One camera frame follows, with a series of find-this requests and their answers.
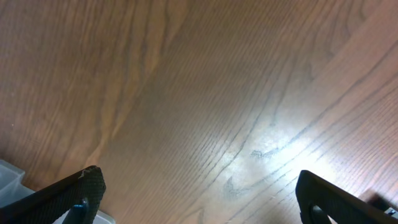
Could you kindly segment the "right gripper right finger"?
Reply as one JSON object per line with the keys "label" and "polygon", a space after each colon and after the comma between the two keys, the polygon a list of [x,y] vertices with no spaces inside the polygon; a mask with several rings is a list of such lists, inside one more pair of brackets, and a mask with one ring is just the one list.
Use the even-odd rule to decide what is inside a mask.
{"label": "right gripper right finger", "polygon": [[308,170],[300,172],[295,195],[303,224],[397,224],[397,205],[384,197],[367,191],[361,200]]}

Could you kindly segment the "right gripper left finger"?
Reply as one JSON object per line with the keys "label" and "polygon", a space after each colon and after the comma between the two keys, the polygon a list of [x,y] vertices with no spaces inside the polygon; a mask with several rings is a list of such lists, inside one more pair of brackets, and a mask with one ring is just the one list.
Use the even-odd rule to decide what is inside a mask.
{"label": "right gripper left finger", "polygon": [[89,166],[1,208],[1,223],[92,224],[106,191],[102,171]]}

